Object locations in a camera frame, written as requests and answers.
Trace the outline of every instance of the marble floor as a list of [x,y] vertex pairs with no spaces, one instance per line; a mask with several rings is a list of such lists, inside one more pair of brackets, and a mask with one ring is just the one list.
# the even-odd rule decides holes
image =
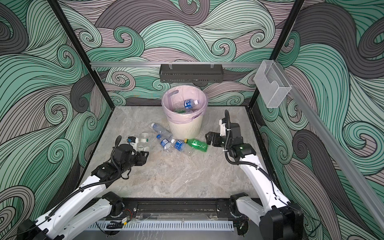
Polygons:
[[[208,107],[200,134],[196,139],[205,141],[207,132],[220,131],[218,121],[224,117],[225,109],[229,110],[231,122],[240,125],[244,142],[250,143],[261,159],[245,107]],[[122,136],[121,143],[126,143],[128,136],[149,133],[150,154],[144,166],[132,168],[128,180],[115,181],[98,197],[109,191],[121,197],[226,198],[240,192],[258,197],[240,167],[231,165],[225,160],[222,148],[208,146],[207,152],[195,150],[195,155],[192,157],[177,151],[165,152],[151,128],[152,122],[168,127],[167,118],[161,107],[116,107],[85,171],[83,181],[93,169],[108,159],[118,135]]]

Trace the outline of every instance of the black metal frame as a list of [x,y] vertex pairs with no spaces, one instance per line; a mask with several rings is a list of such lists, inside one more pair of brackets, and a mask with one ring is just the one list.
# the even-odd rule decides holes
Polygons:
[[86,66],[89,74],[91,75],[92,79],[95,81],[96,85],[98,86],[99,90],[101,91],[101,94],[104,96],[105,100],[107,101],[109,107],[113,110],[115,108],[111,97],[109,96],[107,90],[105,89],[98,73],[91,68],[90,65],[90,59],[88,58],[88,55],[84,51],[83,47],[80,44],[80,41],[76,37],[76,34],[74,33],[68,19],[65,17],[65,14],[63,10],[61,9],[59,3],[57,0],[47,0],[49,5],[51,6],[53,12],[55,13],[57,19],[59,20],[61,26],[63,27],[64,31],[67,33],[68,38],[71,40],[75,50],[77,51],[78,55],[80,56],[81,60],[83,61],[84,65]]
[[262,153],[262,158],[263,158],[263,161],[264,161],[265,166],[267,168],[267,171],[268,171],[269,175],[272,177],[274,183],[279,188],[281,188],[280,183],[279,183],[278,178],[277,178],[276,171],[273,168],[272,161],[271,161],[271,159],[269,157],[268,150],[265,147],[265,144],[264,144],[262,135],[260,133],[260,130],[259,130],[259,128],[256,125],[256,120],[255,120],[255,117],[254,117],[254,115],[253,115],[253,113],[251,111],[251,108],[250,107],[245,107],[245,109],[247,111],[249,121],[251,122],[251,126],[252,126],[253,132],[255,134],[256,141],[257,141],[257,144],[259,146],[260,152]]
[[[271,53],[271,56],[269,57],[269,60],[276,60],[277,57],[279,56],[279,53],[280,53],[285,41],[287,40],[289,33],[291,32],[293,24],[295,23],[295,20],[296,20],[297,16],[299,15],[299,12],[301,10],[303,3],[304,3],[304,0],[295,0],[295,2],[293,3],[291,11],[288,15],[288,18],[285,21],[283,30],[281,31],[281,34],[280,34],[279,38],[277,39],[277,43],[276,43],[275,47],[273,48],[273,51]],[[251,101],[249,102],[248,107],[253,108],[259,94],[260,94],[259,90],[256,89],[252,95],[252,98],[251,98]]]
[[[100,198],[92,199],[83,209],[87,209],[97,202]],[[253,201],[261,205],[259,198],[252,198]],[[226,218],[234,224],[248,220],[244,214],[234,216],[231,211],[230,198],[127,198],[123,197],[122,202],[125,209],[129,209],[133,218],[139,220],[156,219],[157,216],[165,214],[199,214],[202,219]],[[106,217],[106,220],[121,220],[127,217],[122,214],[118,218]]]

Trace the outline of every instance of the white trash can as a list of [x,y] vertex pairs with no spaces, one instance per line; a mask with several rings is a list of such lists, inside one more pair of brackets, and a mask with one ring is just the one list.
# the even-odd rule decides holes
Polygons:
[[[175,113],[174,103],[187,99],[198,100],[197,111],[189,114]],[[169,89],[161,99],[161,105],[169,122],[169,128],[176,139],[191,139],[200,133],[203,115],[207,110],[207,95],[194,86],[183,85]]]

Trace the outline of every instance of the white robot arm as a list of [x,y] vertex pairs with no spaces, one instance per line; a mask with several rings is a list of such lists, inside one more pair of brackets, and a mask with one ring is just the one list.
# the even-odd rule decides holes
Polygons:
[[146,163],[149,153],[136,152],[135,139],[135,137],[128,137],[128,144],[119,145],[121,140],[119,136],[111,153],[111,162],[107,161],[99,165],[78,189],[53,209],[39,216],[35,221],[27,219],[21,223],[18,227],[17,239],[71,240],[100,218],[107,215],[120,216],[123,210],[122,198],[113,192],[104,194],[94,205],[77,213],[90,200],[119,179],[122,173],[133,166],[142,166]]
[[207,144],[224,148],[226,160],[240,166],[262,202],[262,205],[254,202],[245,193],[233,195],[231,199],[235,201],[237,211],[260,227],[264,239],[301,239],[304,219],[301,207],[291,204],[275,185],[255,150],[243,142],[239,124],[230,122],[228,110],[225,110],[225,118],[219,121],[219,125],[220,133],[209,132],[205,135]]

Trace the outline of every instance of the clear plastic bottle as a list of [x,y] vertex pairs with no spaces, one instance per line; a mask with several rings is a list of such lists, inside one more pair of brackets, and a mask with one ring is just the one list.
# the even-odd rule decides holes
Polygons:
[[160,145],[164,148],[165,151],[171,152],[173,149],[172,143],[170,143],[165,137],[162,135],[157,135],[156,138],[160,141]]
[[193,100],[193,99],[187,99],[183,102],[177,102],[175,104],[173,104],[173,107],[175,108],[175,110],[178,110],[178,109],[192,109],[195,107],[195,105],[198,105],[199,104],[199,101],[198,100]]
[[137,143],[137,151],[138,152],[149,152],[149,144],[148,144],[148,138],[149,134],[148,133],[142,133],[139,135],[139,141]]
[[168,131],[167,129],[165,129],[163,126],[161,126],[160,124],[152,123],[151,127],[153,130],[155,130],[158,134],[165,137],[166,139],[172,139],[173,138],[173,134],[170,131]]
[[194,149],[200,150],[202,152],[206,152],[208,149],[208,145],[205,142],[196,139],[185,139],[184,142]]
[[193,155],[193,149],[182,140],[172,139],[170,142],[173,144],[176,150],[183,152],[189,157]]

